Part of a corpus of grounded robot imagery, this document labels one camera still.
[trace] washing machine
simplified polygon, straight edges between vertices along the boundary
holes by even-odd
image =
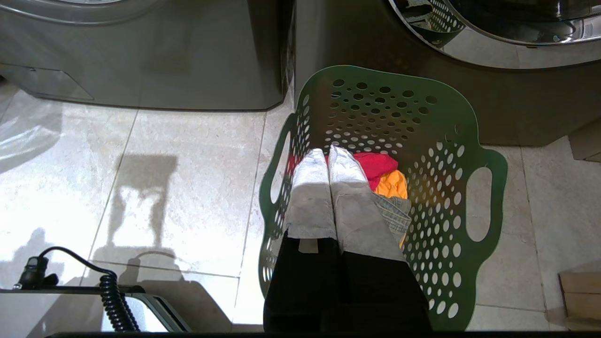
[[[2,0],[0,75],[99,105],[266,109],[282,101],[278,0]]]
[[[297,96],[335,64],[435,79],[500,145],[543,146],[601,116],[601,0],[303,0],[295,15]]]

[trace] washing machine door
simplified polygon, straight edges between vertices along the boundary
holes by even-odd
[[[2,0],[0,10],[67,25],[110,25],[143,15],[166,0]]]
[[[462,61],[501,68],[549,68],[601,59],[601,0],[389,1],[428,45]],[[414,21],[415,7],[424,3],[432,5],[432,12],[419,25]],[[444,38],[432,39],[432,31]],[[509,66],[470,53],[484,46],[489,55],[515,51],[515,46],[519,51],[528,48],[524,52],[528,64]],[[561,57],[571,54],[580,57]]]

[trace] coiled cord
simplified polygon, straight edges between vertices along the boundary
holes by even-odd
[[[40,258],[44,257],[50,251],[58,250],[67,253],[69,256],[78,260],[81,264],[88,268],[104,273],[100,278],[100,297],[102,298],[102,305],[105,308],[105,312],[115,332],[128,332],[128,331],[140,331],[136,319],[133,317],[132,311],[127,305],[125,296],[119,292],[119,286],[117,285],[117,275],[111,270],[100,268],[87,260],[81,258],[80,255],[73,251],[63,247],[50,247],[40,254]]]
[[[132,311],[125,301],[125,296],[119,293],[117,275],[112,273],[100,278],[100,297],[115,332],[140,330]]]

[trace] green laundry basket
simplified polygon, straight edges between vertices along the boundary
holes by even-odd
[[[272,203],[271,185],[288,135],[287,166]],[[429,301],[433,328],[464,330],[474,311],[478,269],[501,234],[507,162],[480,146],[474,110],[458,91],[414,76],[333,66],[307,81],[260,187],[263,295],[278,256],[294,168],[309,149],[327,154],[330,144],[351,152],[387,153],[398,161],[412,203],[403,248],[407,263]],[[490,228],[475,242],[465,226],[466,185],[480,167],[492,172]]]

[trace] yellow cloth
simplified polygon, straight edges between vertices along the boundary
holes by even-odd
[[[398,170],[380,177],[375,193],[388,198],[400,197],[407,199],[407,180]]]

